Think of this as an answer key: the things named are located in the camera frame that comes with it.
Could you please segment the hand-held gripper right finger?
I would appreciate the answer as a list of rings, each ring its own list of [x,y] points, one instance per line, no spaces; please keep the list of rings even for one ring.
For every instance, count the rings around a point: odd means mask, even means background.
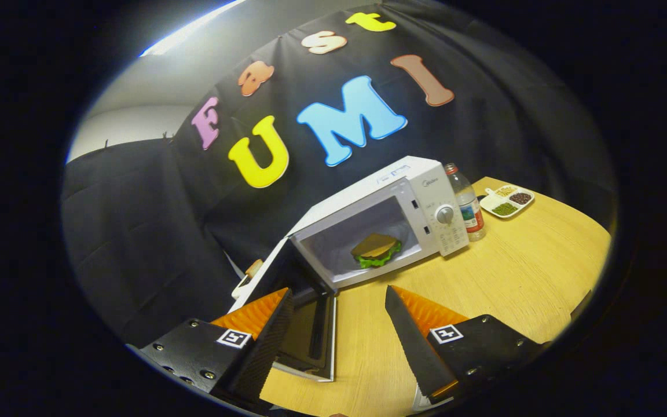
[[[433,405],[465,401],[543,350],[493,315],[469,319],[394,285],[386,290],[386,311],[419,390]]]

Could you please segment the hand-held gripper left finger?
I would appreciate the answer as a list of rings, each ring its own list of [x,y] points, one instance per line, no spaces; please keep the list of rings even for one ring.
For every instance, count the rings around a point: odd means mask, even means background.
[[[233,406],[260,398],[293,314],[281,288],[213,322],[190,319],[140,349],[140,358],[179,383]]]

